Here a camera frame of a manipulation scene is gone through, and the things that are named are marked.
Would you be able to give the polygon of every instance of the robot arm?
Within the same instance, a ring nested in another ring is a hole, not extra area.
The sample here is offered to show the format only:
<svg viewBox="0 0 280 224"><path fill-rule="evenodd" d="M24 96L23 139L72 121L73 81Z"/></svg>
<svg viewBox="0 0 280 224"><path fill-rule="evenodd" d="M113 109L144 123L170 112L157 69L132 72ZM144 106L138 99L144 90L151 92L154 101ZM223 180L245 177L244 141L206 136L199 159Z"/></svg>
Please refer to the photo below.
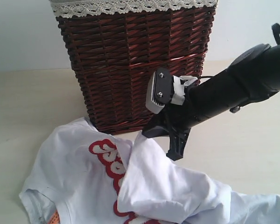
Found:
<svg viewBox="0 0 280 224"><path fill-rule="evenodd" d="M190 130L224 111L237 112L280 91L280 25L272 26L277 46L260 44L201 85L159 68L147 89L147 108L155 113L143 128L148 138L169 136L167 156L183 157Z"/></svg>

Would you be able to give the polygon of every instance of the white lace trim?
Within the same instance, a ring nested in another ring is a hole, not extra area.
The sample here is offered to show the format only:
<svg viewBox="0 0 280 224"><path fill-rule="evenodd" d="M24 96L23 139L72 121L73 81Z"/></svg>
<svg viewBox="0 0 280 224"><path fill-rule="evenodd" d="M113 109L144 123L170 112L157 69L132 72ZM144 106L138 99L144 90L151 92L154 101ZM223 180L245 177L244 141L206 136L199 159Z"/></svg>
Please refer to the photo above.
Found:
<svg viewBox="0 0 280 224"><path fill-rule="evenodd" d="M50 0L56 17L71 18L72 16L139 13L155 10L167 11L192 7L211 7L218 0Z"/></svg>

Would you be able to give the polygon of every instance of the white wall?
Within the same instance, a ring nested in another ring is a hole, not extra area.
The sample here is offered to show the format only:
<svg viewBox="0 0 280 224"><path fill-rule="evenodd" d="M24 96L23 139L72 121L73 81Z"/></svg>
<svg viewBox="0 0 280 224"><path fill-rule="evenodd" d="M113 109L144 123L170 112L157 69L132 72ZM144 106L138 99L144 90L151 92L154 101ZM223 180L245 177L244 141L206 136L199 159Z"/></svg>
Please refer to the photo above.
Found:
<svg viewBox="0 0 280 224"><path fill-rule="evenodd" d="M259 43L274 44L280 0L220 0L207 60L235 58ZM0 71L69 68L48 0L0 0Z"/></svg>

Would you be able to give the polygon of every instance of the white t-shirt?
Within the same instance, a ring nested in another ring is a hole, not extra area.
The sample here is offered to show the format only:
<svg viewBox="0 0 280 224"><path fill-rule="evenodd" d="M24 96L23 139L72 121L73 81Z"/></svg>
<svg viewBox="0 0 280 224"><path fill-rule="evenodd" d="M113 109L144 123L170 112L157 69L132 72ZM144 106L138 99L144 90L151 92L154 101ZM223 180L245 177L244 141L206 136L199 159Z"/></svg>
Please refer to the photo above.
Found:
<svg viewBox="0 0 280 224"><path fill-rule="evenodd" d="M280 196L247 196L181 168L139 133L98 132L84 118L42 144L20 198L32 224L280 223Z"/></svg>

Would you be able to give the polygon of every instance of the screw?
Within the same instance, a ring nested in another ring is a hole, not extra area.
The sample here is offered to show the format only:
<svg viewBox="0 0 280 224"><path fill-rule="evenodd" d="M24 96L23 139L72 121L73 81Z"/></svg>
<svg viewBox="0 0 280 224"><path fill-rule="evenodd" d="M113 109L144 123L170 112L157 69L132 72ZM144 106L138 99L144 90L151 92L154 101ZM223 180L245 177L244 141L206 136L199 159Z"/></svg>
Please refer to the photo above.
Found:
<svg viewBox="0 0 280 224"><path fill-rule="evenodd" d="M231 113L237 113L237 112L239 112L240 109L241 109L241 108L240 108L239 106L236 106L236 107L231 108L229 111L230 111Z"/></svg>

